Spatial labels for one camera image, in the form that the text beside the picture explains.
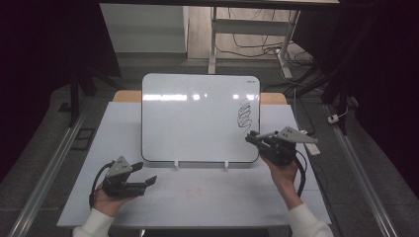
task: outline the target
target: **wire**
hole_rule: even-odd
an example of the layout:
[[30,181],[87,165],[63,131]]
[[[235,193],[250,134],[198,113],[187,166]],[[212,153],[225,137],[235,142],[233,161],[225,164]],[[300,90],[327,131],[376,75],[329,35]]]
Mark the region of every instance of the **wire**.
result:
[[262,92],[266,92],[269,88],[272,88],[272,87],[280,87],[280,86],[285,86],[285,85],[290,85],[290,83],[284,82],[280,84],[268,85],[262,90]]
[[298,190],[297,190],[296,194],[299,197],[301,197],[302,190],[304,189],[304,185],[305,185],[305,172],[307,171],[307,160],[305,159],[305,157],[299,151],[297,151],[297,152],[302,156],[302,158],[304,159],[304,162],[305,162],[305,169],[304,169],[301,165],[301,162],[299,162],[298,158],[296,158],[296,156],[294,158],[294,161],[295,161],[296,165],[298,166],[299,173],[301,175],[301,178],[299,180],[299,187],[298,187]]
[[342,114],[342,115],[338,116],[338,118],[340,118],[340,117],[344,116],[344,115],[345,115],[345,114],[347,114],[347,113],[348,113],[348,106],[346,107],[346,112],[345,112],[344,114]]
[[[261,14],[261,12],[262,12],[262,9],[258,9],[255,12],[255,16],[253,18],[251,18],[250,20],[253,20],[253,19],[259,17],[260,14]],[[274,21],[275,13],[276,13],[276,10],[274,10],[274,13],[272,15],[271,21]],[[234,19],[237,19],[237,16],[233,12],[233,10],[231,8],[228,8],[228,19],[231,19],[231,14],[234,16]],[[266,14],[266,9],[264,10],[264,15],[263,15],[262,19],[265,18],[265,14]],[[268,40],[268,36],[266,36],[265,39],[264,39],[263,44],[260,44],[260,45],[240,45],[236,41],[235,34],[232,34],[232,35],[233,35],[233,40],[234,40],[234,43],[235,43],[236,46],[238,46],[238,47],[245,47],[245,48],[246,47],[262,47],[262,50],[264,52],[265,52],[265,49],[264,49],[265,46],[280,46],[281,44],[283,44],[282,42],[276,42],[276,43],[266,44],[266,41]]]
[[295,90],[296,90],[296,88],[293,88],[293,115],[295,116],[295,123],[296,123],[296,126],[298,127],[298,130],[301,130],[301,126],[298,124],[298,119],[296,119]]
[[308,167],[307,158],[305,158],[305,156],[299,150],[297,150],[296,152],[304,159],[304,163],[305,163],[304,173],[305,173],[307,172],[307,167]]
[[306,131],[307,131],[307,135],[313,135],[315,132],[316,132],[316,130],[315,130],[315,125],[314,125],[314,123],[313,123],[313,120],[311,119],[311,116],[310,116],[310,114],[308,113],[308,110],[307,110],[307,108],[305,107],[305,105],[304,105],[304,103],[302,102],[302,100],[301,100],[301,98],[298,98],[299,99],[299,102],[301,103],[301,106],[302,106],[302,108],[304,109],[304,111],[305,111],[305,114],[307,115],[307,117],[308,117],[308,120],[309,120],[309,122],[310,122],[310,125],[311,125],[311,128],[312,128],[312,131],[308,131],[307,129],[306,129]]
[[266,53],[261,53],[261,54],[256,54],[256,55],[245,55],[245,54],[241,54],[238,52],[233,52],[233,51],[225,51],[225,50],[221,50],[219,49],[216,45],[215,45],[216,50],[220,51],[220,52],[225,52],[225,53],[231,53],[231,54],[235,54],[235,55],[239,55],[239,56],[244,56],[244,57],[259,57],[259,56],[265,56]]
[[114,165],[114,163],[115,161],[112,161],[111,163],[104,165],[104,167],[102,167],[99,173],[96,175],[95,181],[93,182],[93,185],[92,185],[92,192],[89,195],[90,208],[93,207],[93,202],[95,200],[96,184],[98,183],[99,177],[101,176],[102,172],[104,172],[105,169],[111,168]]

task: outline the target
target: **hand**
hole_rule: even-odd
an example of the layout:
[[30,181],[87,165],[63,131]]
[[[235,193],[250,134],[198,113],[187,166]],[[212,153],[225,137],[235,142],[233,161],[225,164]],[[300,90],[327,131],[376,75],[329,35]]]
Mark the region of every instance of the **hand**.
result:
[[95,200],[93,202],[93,208],[99,210],[100,212],[108,216],[114,217],[120,210],[121,206],[123,206],[123,204],[132,199],[134,199],[134,197],[128,197],[123,199],[109,197],[105,193],[105,191],[102,190],[102,184],[100,184],[95,191]]
[[261,158],[263,161],[265,161],[271,170],[272,180],[274,181],[275,186],[277,186],[278,191],[286,202],[288,209],[292,209],[301,205],[302,201],[296,193],[295,187],[293,186],[296,171],[298,170],[296,163],[293,161],[287,166],[277,166],[267,158],[263,157],[262,154]]

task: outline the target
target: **person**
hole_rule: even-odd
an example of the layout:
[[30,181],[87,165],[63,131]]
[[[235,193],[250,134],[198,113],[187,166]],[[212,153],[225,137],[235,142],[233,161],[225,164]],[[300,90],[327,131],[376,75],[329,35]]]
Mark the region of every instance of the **person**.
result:
[[[292,162],[288,166],[276,166],[268,159],[262,157],[271,171],[275,186],[283,197],[289,212],[287,219],[293,231],[293,237],[331,237],[329,226],[318,220],[302,202],[296,193],[293,182],[298,167]],[[121,206],[132,198],[115,199],[108,197],[98,186],[95,191],[95,200],[90,216],[82,226],[73,230],[75,237],[105,237],[114,221],[114,217]]]

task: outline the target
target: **white board frame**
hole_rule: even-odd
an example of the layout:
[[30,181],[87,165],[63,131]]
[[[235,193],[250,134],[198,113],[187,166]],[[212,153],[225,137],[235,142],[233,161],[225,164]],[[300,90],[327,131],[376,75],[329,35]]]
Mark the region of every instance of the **white board frame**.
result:
[[260,129],[253,76],[147,74],[142,80],[141,155],[148,162],[249,164],[245,141]]

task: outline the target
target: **white sleeve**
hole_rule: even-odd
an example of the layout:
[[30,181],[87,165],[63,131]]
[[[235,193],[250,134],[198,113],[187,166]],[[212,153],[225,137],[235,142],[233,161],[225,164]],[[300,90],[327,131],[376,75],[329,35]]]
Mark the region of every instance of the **white sleeve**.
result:
[[110,217],[95,208],[92,208],[89,218],[82,226],[77,226],[73,230],[74,237],[107,237],[109,228],[114,221]]
[[293,237],[331,237],[329,226],[318,220],[308,209],[305,203],[291,209],[287,213],[293,231]]

